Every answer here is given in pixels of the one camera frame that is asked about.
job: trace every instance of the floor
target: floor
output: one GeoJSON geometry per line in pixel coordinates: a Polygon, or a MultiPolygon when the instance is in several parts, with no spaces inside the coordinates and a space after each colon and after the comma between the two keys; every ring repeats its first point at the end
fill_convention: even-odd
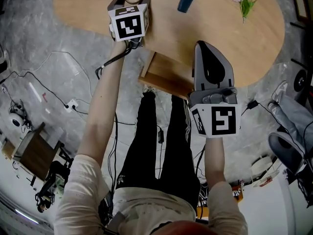
{"type": "MultiPolygon", "coordinates": [[[[277,85],[282,80],[293,84],[293,79],[300,70],[299,66],[290,62],[291,58],[303,59],[300,42],[302,32],[289,24],[296,21],[293,0],[277,0],[277,2],[286,22],[285,42],[275,63],[263,79],[248,87],[238,88],[238,101],[243,104],[243,109],[253,99],[267,106],[277,85]]],[[[64,25],[53,13],[52,0],[6,0],[5,14],[0,16],[0,29],[0,44],[3,49],[9,51],[12,63],[12,68],[0,74],[0,79],[8,76],[11,71],[18,73],[23,70],[34,71],[36,77],[63,102],[77,99],[79,103],[77,109],[81,112],[88,111],[87,103],[90,102],[97,84],[94,71],[107,60],[110,54],[112,48],[110,37],[64,25]]],[[[143,85],[137,82],[137,78],[147,57],[148,51],[141,48],[132,51],[125,58],[116,110],[118,120],[121,122],[135,123],[143,89],[143,85]]],[[[44,121],[47,134],[59,136],[72,154],[76,153],[86,123],[85,115],[76,112],[67,113],[62,103],[29,74],[25,78],[16,78],[12,75],[4,84],[14,100],[21,99],[24,102],[35,127],[44,121]],[[40,100],[37,98],[30,83],[39,95],[45,94],[45,99],[42,96],[40,100]]],[[[291,86],[288,92],[291,96],[296,96],[291,86]]],[[[18,145],[21,141],[21,130],[13,128],[8,121],[10,97],[7,94],[0,95],[0,130],[14,145],[18,145]]],[[[157,123],[165,135],[170,112],[170,95],[158,91],[157,123]]],[[[120,124],[118,129],[116,167],[119,172],[134,138],[135,127],[120,124]]],[[[277,123],[260,106],[246,111],[242,118],[240,135],[224,138],[225,177],[229,182],[249,180],[251,163],[261,155],[272,155],[268,146],[268,134],[276,129],[277,123]]],[[[195,130],[196,126],[192,122],[191,149],[194,156],[201,151],[205,141],[204,138],[197,136],[195,130]]],[[[113,132],[105,161],[112,148],[114,135],[113,132]]],[[[165,147],[166,143],[162,147],[162,158],[165,147]]],[[[160,149],[160,144],[157,144],[157,158],[160,149]]],[[[157,159],[156,168],[159,167],[159,159],[157,159]]],[[[204,172],[203,160],[200,169],[204,172]]],[[[104,163],[102,171],[110,185],[107,163],[104,163]]]]}

